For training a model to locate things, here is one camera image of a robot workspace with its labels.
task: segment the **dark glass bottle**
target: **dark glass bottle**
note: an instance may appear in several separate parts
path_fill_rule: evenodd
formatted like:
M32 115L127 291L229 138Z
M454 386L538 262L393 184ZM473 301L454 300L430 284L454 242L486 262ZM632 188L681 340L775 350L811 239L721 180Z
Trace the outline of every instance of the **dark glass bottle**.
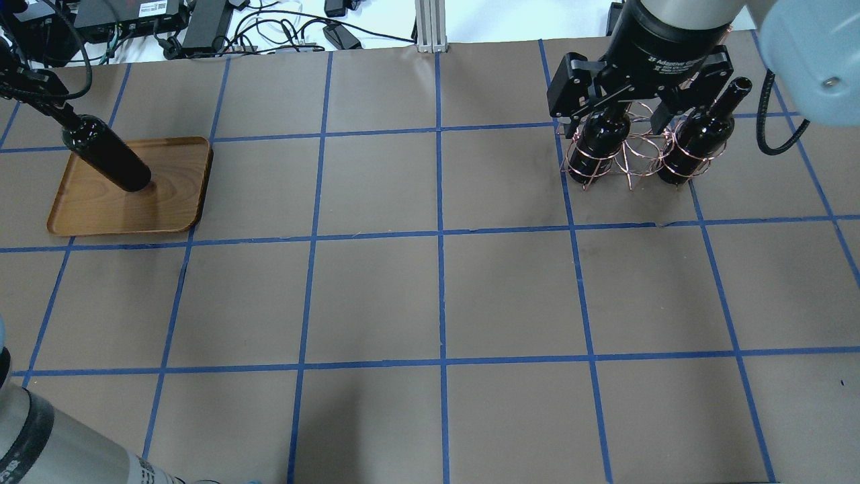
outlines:
M78 115L79 123L64 120L66 147L125 191L138 191L149 184L149 167L120 139L105 121Z
M687 118L675 136L677 142L663 158L665 166L657 171L660 179L674 185L687 183L702 159L713 155L732 135L732 113L752 89L752 81L736 78L710 108Z
M612 163L611 159L600 158L617 152L630 134L629 107L629 102L614 103L588 118L582 127L577 149L570 155L568 174L577 183L593 183L592 176L603 173Z

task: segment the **robotic hand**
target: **robotic hand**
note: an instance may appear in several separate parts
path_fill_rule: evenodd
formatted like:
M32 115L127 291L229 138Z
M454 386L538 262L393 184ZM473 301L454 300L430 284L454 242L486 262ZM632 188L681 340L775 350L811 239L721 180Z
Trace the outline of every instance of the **robotic hand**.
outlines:
M586 158L581 168L587 173L576 173L574 167L574 179L590 183L618 151L630 130L631 102L660 98L651 116L652 133L661 133L689 109L700 113L715 105L734 71L728 50L719 44L745 4L759 27L762 57L769 67L762 89L765 109L779 74L809 120L860 125L856 0L627 0L606 54L597 61L566 54L547 91L550 115L570 119L562 123L567 138L588 119L573 156ZM788 150L808 125L804 121L787 143L770 148L764 140L762 110L759 147L767 154Z

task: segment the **power adapter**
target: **power adapter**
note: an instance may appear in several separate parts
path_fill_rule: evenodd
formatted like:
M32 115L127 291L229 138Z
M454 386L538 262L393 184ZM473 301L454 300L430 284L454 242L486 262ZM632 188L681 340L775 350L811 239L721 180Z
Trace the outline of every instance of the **power adapter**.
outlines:
M328 39L332 45L341 50L361 48L361 41L340 23L335 25L326 25L322 28L322 34L325 35L325 38Z

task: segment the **brown wooden board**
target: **brown wooden board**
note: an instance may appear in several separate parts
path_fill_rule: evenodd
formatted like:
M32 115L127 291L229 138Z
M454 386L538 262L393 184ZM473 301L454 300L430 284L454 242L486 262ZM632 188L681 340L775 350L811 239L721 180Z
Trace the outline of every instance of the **brown wooden board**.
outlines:
M197 223L212 165L209 141L194 136L127 144L150 167L150 184L125 192L72 153L48 216L48 232L64 237L171 233Z

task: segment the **black box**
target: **black box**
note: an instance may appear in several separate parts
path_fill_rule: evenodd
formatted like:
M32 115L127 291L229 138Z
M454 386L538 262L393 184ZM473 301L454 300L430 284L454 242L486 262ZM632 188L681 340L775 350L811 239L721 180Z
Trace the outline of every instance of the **black box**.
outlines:
M188 9L182 0L81 0L75 30L91 44L107 42L119 23L131 37L182 30L188 25Z

